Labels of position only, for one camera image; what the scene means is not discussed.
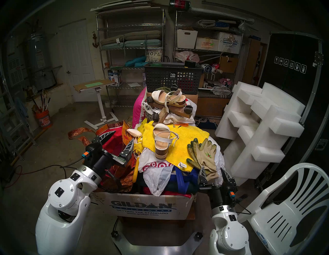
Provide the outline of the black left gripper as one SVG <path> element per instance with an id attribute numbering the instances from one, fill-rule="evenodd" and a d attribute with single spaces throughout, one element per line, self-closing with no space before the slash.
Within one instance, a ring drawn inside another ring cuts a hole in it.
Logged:
<path id="1" fill-rule="evenodd" d="M 103 176 L 105 170 L 109 170 L 112 166 L 126 167 L 132 157 L 134 138 L 118 156 L 103 149 L 102 144 L 105 144 L 115 133 L 116 131 L 110 131 L 97 135 L 92 143 L 85 147 L 83 165 L 99 176 Z"/>

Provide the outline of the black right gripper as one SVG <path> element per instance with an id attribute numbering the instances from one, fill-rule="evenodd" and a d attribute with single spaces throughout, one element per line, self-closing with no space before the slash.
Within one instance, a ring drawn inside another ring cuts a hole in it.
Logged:
<path id="1" fill-rule="evenodd" d="M 237 192 L 235 179 L 222 167 L 220 170 L 223 178 L 222 185 L 208 184 L 205 168 L 204 166 L 201 166 L 198 174 L 198 191 L 208 195 L 211 208 L 220 206 L 234 208 L 236 205 L 235 193 Z"/>

